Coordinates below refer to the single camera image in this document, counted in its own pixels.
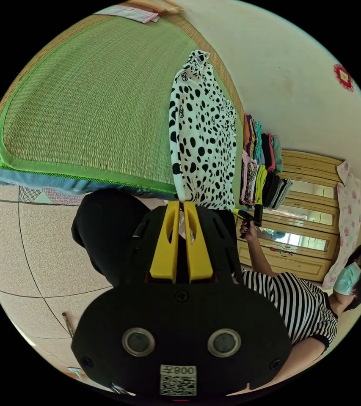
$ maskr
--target black pants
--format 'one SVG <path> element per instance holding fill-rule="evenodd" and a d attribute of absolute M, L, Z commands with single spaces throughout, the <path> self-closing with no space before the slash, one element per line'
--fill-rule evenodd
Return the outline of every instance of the black pants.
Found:
<path fill-rule="evenodd" d="M 150 210 L 135 197 L 115 189 L 86 195 L 72 224 L 72 237 L 86 249 L 91 264 L 112 286 L 117 286 L 125 267 L 132 235 Z M 234 215 L 215 211 L 237 245 Z M 186 265 L 186 241 L 179 238 L 178 267 Z"/>

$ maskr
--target face mask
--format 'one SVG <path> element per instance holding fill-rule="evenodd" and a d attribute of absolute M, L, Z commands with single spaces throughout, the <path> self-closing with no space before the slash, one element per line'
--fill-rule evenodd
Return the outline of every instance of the face mask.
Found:
<path fill-rule="evenodd" d="M 334 284 L 334 291 L 341 295 L 348 296 L 354 285 L 358 282 L 361 275 L 361 270 L 356 262 L 346 266 L 338 275 L 336 283 Z"/>

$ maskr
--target cabinet door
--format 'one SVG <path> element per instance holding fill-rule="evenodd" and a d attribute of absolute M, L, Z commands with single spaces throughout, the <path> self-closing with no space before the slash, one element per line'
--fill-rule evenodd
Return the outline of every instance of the cabinet door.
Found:
<path fill-rule="evenodd" d="M 241 222 L 241 219 L 238 219 L 238 238 Z M 339 238 L 338 235 L 278 224 L 264 219 L 262 226 L 257 227 L 257 233 L 262 247 L 329 260 L 334 257 Z"/>
<path fill-rule="evenodd" d="M 252 266 L 246 242 L 238 241 L 238 254 L 242 264 Z M 274 272 L 291 272 L 299 278 L 318 282 L 323 281 L 331 264 L 326 259 L 270 250 L 264 250 L 264 255 Z"/>
<path fill-rule="evenodd" d="M 339 209 L 287 196 L 276 209 L 264 208 L 263 220 L 339 234 Z"/>
<path fill-rule="evenodd" d="M 342 161 L 338 159 L 298 151 L 282 151 L 282 157 L 284 172 L 311 175 L 334 182 L 341 181 L 337 166 Z"/>
<path fill-rule="evenodd" d="M 291 199 L 338 207 L 337 182 L 290 172 L 283 172 L 280 177 L 293 181 L 287 195 Z"/>

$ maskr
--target black and white striped shirt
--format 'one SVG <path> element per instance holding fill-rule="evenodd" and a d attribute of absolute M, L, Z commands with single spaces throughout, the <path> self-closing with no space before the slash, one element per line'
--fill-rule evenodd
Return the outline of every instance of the black and white striped shirt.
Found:
<path fill-rule="evenodd" d="M 333 342 L 338 317 L 331 310 L 327 293 L 319 287 L 289 272 L 271 278 L 244 271 L 243 279 L 279 310 L 293 345 L 309 337 L 321 341 L 326 349 Z"/>

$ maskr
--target red decoration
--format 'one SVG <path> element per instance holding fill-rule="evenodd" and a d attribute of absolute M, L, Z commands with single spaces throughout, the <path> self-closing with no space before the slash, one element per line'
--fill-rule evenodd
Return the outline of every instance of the red decoration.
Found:
<path fill-rule="evenodd" d="M 341 85 L 350 92 L 353 92 L 354 91 L 353 80 L 350 74 L 344 69 L 344 67 L 339 64 L 334 65 L 334 72 Z"/>

